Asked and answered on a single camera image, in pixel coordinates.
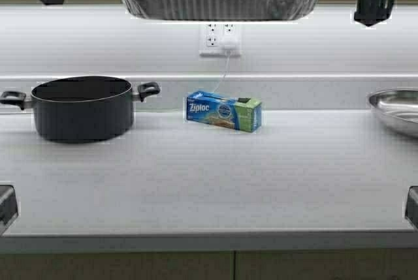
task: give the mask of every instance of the electrical outlet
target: electrical outlet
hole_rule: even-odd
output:
[[[241,55],[241,30],[240,24],[235,23],[205,23],[201,25],[201,41],[199,53],[203,56],[224,56],[225,50],[221,41],[228,37],[238,41],[237,49],[231,53],[232,56]]]
[[[207,47],[219,47],[219,40],[217,39],[216,34],[210,33],[208,38],[206,39],[206,46]]]
[[[223,25],[223,34],[234,34],[234,24],[233,23],[225,23]]]

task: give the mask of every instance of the backsplash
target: backsplash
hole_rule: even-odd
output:
[[[242,57],[231,58],[219,92],[260,98],[268,109],[354,109],[378,89],[418,86],[418,8],[398,8],[372,29],[353,23],[353,11],[319,6],[296,22],[243,24]],[[121,5],[2,6],[0,34],[0,91],[112,75],[161,83],[141,110],[179,109],[225,68],[225,58],[199,55],[199,24],[139,20]]]

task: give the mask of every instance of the cooking pot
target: cooking pot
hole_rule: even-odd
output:
[[[108,140],[123,134],[133,124],[134,101],[143,102],[160,92],[157,83],[138,86],[107,76],[82,76],[47,82],[26,94],[6,91],[1,104],[33,108],[38,133],[48,140],[85,143]]]

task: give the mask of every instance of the stainless steel bowl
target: stainless steel bowl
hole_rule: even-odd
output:
[[[371,94],[368,102],[384,125],[418,138],[418,88],[380,91]]]

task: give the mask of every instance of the blue box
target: blue box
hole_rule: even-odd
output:
[[[261,126],[261,101],[228,99],[215,93],[197,91],[187,97],[186,119],[253,132]]]

